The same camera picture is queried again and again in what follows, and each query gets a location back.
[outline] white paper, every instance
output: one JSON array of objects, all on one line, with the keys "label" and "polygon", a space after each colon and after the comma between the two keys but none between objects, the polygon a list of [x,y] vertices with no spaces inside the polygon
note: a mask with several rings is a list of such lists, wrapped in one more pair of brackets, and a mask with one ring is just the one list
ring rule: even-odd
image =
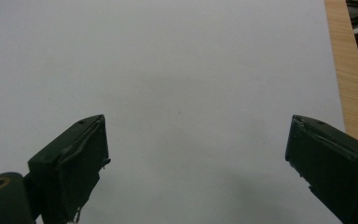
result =
[{"label": "white paper", "polygon": [[324,2],[0,1],[0,173],[105,114],[80,223],[340,223],[284,160],[344,129]]}]

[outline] white sheet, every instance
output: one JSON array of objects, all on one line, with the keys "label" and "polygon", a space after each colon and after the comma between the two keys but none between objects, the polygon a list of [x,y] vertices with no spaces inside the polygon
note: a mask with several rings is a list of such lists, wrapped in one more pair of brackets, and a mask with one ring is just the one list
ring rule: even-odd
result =
[{"label": "white sheet", "polygon": [[322,0],[0,1],[0,173],[101,113],[81,223],[339,223],[284,160],[344,129]]}]

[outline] wooden surface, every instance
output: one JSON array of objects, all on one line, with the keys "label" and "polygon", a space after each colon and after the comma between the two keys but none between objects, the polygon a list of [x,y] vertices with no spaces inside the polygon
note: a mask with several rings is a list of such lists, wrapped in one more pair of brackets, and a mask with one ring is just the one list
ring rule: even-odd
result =
[{"label": "wooden surface", "polygon": [[325,0],[347,134],[358,139],[358,49],[345,0]]}]

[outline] white surface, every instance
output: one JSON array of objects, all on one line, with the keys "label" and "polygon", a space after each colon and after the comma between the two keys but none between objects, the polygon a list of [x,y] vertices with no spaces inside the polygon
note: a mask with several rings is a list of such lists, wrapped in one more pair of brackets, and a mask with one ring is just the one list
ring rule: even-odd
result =
[{"label": "white surface", "polygon": [[339,223],[284,160],[344,127],[323,0],[0,1],[0,173],[100,113],[81,223]]}]

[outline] wooden table edge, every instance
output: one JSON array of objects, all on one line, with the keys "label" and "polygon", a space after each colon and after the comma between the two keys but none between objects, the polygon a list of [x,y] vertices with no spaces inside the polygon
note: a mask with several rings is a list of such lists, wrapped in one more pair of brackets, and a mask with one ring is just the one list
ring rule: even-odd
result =
[{"label": "wooden table edge", "polygon": [[324,0],[346,133],[358,139],[358,49],[345,0]]}]

